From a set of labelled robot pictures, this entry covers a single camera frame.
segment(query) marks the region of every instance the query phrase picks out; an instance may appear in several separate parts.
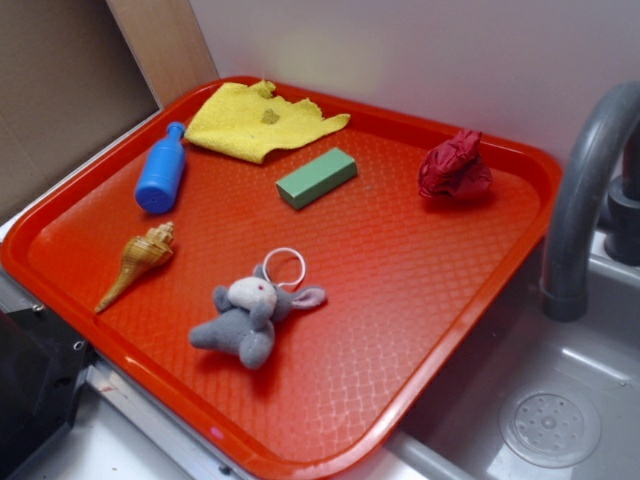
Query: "plastic tray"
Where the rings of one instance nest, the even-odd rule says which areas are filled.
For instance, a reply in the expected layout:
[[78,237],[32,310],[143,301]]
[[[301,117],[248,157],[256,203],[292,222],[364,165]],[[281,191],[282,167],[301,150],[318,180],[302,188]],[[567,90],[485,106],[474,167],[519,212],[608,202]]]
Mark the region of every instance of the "plastic tray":
[[[251,84],[258,79],[228,79]],[[134,201],[146,153],[188,123],[222,81],[184,96],[31,209],[2,245],[5,268],[206,439],[261,478],[318,478],[380,445],[547,227],[560,177],[539,150],[484,136],[490,194],[429,201],[417,172],[458,128],[278,84],[310,97],[342,131],[263,165],[187,145],[178,201],[153,216]],[[296,211],[275,182],[331,148],[359,175]],[[175,255],[102,314],[95,305],[124,244],[166,221]],[[328,302],[277,327],[267,364],[196,350],[189,330],[216,316],[217,285],[272,249],[307,260],[304,285]]]

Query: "green block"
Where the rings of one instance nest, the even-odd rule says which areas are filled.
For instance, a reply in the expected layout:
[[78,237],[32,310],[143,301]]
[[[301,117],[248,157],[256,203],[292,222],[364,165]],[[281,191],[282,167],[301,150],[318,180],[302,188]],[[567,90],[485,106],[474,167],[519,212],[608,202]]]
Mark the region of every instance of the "green block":
[[339,148],[329,150],[276,182],[280,196],[300,210],[358,174],[355,160]]

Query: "yellow sponge cloth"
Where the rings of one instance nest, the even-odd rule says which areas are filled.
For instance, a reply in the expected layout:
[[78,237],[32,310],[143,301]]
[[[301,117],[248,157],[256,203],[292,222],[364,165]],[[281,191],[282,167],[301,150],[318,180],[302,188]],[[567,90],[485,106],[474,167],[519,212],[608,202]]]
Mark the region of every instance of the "yellow sponge cloth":
[[324,119],[308,98],[296,103],[274,97],[276,86],[262,80],[247,86],[224,83],[191,121],[185,138],[195,145],[253,163],[277,148],[299,148],[336,132],[348,114]]

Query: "red cloth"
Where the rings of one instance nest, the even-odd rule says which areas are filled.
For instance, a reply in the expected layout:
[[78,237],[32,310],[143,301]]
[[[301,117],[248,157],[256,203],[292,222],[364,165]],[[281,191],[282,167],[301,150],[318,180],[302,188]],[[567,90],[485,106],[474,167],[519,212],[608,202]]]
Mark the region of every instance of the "red cloth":
[[480,154],[482,132],[461,130],[451,140],[431,150],[420,166],[420,196],[473,199],[491,185],[493,175]]

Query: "drain cover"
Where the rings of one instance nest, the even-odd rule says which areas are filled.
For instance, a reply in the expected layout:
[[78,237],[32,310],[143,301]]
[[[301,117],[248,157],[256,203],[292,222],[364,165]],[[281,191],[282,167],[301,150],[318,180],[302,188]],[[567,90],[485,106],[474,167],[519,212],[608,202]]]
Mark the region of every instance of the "drain cover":
[[500,412],[500,431],[511,450],[529,463],[562,468],[581,462],[595,450],[600,417],[575,390],[536,383],[507,398]]

